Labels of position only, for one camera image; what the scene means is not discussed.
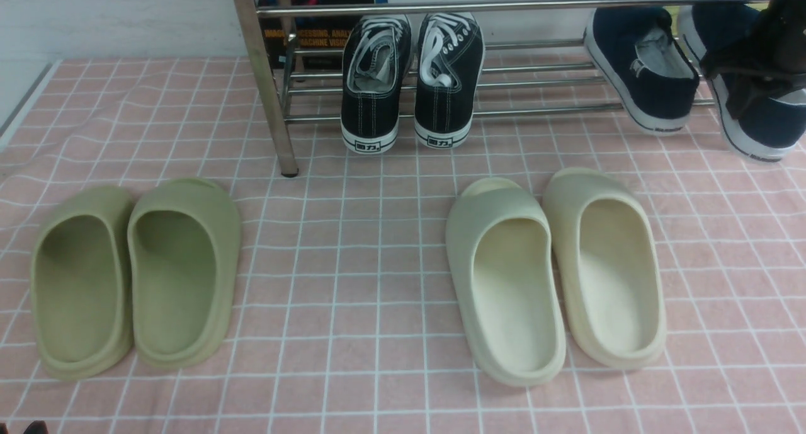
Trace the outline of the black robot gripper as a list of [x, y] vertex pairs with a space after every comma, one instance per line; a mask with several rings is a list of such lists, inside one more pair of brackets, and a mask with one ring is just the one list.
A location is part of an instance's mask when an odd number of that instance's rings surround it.
[[804, 0], [770, 0], [740, 40], [709, 50], [701, 62], [708, 80], [734, 75], [727, 110], [734, 120], [765, 98], [804, 89]]

